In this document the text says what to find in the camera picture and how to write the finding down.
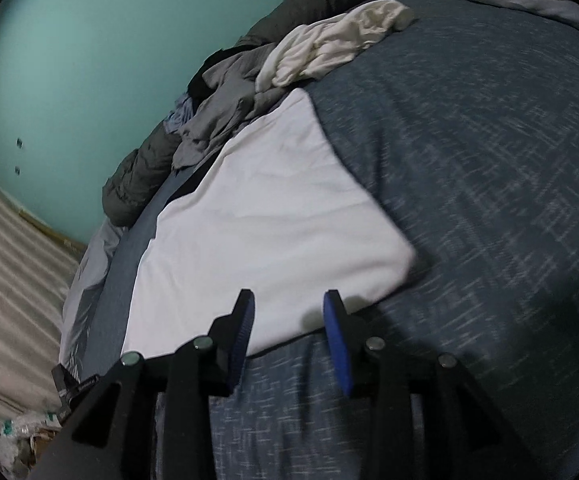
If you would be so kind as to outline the white long sleeve garment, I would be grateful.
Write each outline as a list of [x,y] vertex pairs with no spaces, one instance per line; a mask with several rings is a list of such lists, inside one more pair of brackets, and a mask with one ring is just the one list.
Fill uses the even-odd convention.
[[320,79],[413,21],[413,10],[403,3],[375,0],[326,20],[299,25],[266,58],[256,78],[256,90]]

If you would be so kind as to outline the crumpled plastic bag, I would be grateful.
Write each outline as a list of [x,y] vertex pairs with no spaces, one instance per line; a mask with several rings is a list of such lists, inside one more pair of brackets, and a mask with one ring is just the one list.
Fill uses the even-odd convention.
[[7,479],[26,479],[61,430],[52,412],[30,412],[7,419],[0,430],[0,471]]

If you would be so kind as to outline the grey sweatshirt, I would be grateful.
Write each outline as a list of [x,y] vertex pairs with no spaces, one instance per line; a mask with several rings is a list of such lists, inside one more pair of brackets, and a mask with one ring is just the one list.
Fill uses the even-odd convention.
[[178,130],[181,142],[172,156],[172,169],[204,162],[245,125],[271,112],[288,94],[282,88],[256,90],[256,77],[275,44],[236,53],[203,74],[210,96],[192,119]]

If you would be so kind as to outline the white polo shirt black collar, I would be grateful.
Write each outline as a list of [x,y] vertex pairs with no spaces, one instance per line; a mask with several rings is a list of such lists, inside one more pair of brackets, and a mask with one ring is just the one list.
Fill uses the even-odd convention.
[[244,289],[256,354],[318,330],[324,294],[349,311],[408,280],[413,246],[343,166],[309,94],[291,92],[220,151],[195,190],[170,202],[140,260],[124,349],[177,350],[228,314]]

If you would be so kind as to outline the blue-grey bed sheet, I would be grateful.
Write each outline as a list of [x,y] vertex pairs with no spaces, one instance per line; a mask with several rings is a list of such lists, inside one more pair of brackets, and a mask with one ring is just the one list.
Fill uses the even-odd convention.
[[579,479],[579,30],[467,0],[307,90],[327,138],[428,262],[364,310],[415,356],[450,352],[540,479]]

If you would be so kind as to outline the wooden frame by curtain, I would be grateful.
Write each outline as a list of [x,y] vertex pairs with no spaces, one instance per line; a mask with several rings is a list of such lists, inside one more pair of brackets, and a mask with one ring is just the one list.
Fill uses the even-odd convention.
[[58,246],[61,246],[71,254],[81,258],[84,252],[86,251],[87,249],[86,244],[82,244],[78,242],[78,240],[73,240],[72,238],[64,234],[55,231],[55,229],[50,228],[50,226],[47,226],[45,223],[38,220],[28,211],[20,209],[19,211],[17,211],[17,214],[30,226],[39,231],[43,236],[47,237],[51,242],[57,244]]

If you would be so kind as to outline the light grey satin blanket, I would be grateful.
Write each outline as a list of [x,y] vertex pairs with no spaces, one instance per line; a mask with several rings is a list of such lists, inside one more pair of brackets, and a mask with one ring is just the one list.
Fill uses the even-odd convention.
[[63,304],[58,362],[77,379],[82,377],[84,352],[93,315],[125,228],[105,218],[92,235]]

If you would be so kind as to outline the blue-purple crumpled garment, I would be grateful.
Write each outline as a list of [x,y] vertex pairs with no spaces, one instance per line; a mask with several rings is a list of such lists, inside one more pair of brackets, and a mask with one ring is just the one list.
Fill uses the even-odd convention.
[[187,93],[175,102],[174,108],[163,120],[164,130],[167,133],[176,132],[181,126],[188,122],[194,115],[193,102]]

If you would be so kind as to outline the dark grey rolled duvet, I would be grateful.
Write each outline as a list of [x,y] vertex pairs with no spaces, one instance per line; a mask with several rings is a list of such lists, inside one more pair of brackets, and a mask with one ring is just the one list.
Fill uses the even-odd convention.
[[[236,53],[277,44],[299,25],[332,18],[364,0],[283,0],[231,48]],[[130,228],[139,219],[172,169],[181,142],[178,130],[167,133],[161,121],[140,148],[130,152],[107,180],[102,193],[104,214],[113,226]]]

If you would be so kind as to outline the striped beige curtain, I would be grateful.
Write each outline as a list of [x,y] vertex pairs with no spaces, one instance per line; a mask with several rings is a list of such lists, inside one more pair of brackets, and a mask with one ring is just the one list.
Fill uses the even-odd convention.
[[7,419],[60,404],[51,370],[77,266],[0,193],[0,428]]

